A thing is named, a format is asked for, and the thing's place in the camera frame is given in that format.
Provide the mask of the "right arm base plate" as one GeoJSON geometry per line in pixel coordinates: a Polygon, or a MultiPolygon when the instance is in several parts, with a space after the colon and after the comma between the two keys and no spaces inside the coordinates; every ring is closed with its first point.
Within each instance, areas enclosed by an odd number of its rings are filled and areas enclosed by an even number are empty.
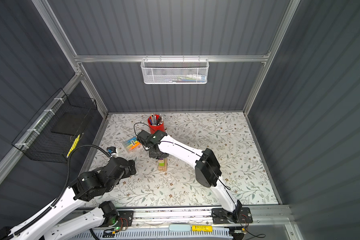
{"type": "Polygon", "coordinates": [[[251,224],[253,223],[252,213],[249,208],[242,207],[237,213],[230,213],[223,208],[212,209],[213,223],[218,224],[251,224]]]}

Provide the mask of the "wood block numbered 72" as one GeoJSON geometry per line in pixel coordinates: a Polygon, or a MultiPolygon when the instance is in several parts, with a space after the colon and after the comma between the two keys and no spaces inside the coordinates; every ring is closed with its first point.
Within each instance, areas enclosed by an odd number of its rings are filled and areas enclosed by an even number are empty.
{"type": "Polygon", "coordinates": [[[161,172],[165,172],[165,171],[167,171],[167,167],[159,166],[158,170],[161,171],[161,172]]]}

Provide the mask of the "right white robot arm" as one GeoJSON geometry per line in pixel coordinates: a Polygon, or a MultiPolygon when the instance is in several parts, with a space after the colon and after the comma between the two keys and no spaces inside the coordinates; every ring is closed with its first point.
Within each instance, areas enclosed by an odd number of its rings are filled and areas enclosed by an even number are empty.
{"type": "Polygon", "coordinates": [[[190,165],[195,170],[197,182],[211,189],[220,201],[223,210],[231,215],[240,212],[242,204],[234,197],[231,189],[225,183],[221,166],[211,149],[192,148],[175,140],[163,131],[150,134],[142,130],[137,135],[137,140],[145,150],[149,151],[151,158],[161,159],[173,156],[190,165]]]}

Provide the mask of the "ridged wood block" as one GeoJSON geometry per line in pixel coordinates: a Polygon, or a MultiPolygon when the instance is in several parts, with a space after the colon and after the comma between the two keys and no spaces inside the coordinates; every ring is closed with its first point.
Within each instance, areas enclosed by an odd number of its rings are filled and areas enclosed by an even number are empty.
{"type": "Polygon", "coordinates": [[[167,159],[159,159],[158,161],[165,161],[165,163],[166,163],[165,167],[167,167],[167,159]]]}

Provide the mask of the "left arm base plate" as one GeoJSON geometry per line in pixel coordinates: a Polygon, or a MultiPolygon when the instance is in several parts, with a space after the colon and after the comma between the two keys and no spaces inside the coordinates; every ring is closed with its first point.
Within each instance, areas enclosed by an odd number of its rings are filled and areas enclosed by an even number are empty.
{"type": "Polygon", "coordinates": [[[107,220],[107,226],[110,228],[127,228],[132,225],[134,211],[118,211],[117,214],[111,215],[107,220]]]}

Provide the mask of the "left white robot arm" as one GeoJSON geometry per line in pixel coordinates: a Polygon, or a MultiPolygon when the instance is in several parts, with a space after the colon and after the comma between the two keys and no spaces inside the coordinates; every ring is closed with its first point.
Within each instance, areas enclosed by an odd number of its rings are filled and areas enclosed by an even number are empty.
{"type": "Polygon", "coordinates": [[[72,211],[110,192],[121,179],[136,172],[134,160],[111,157],[104,167],[81,173],[61,195],[23,223],[0,229],[0,240],[38,240],[72,211]]]}

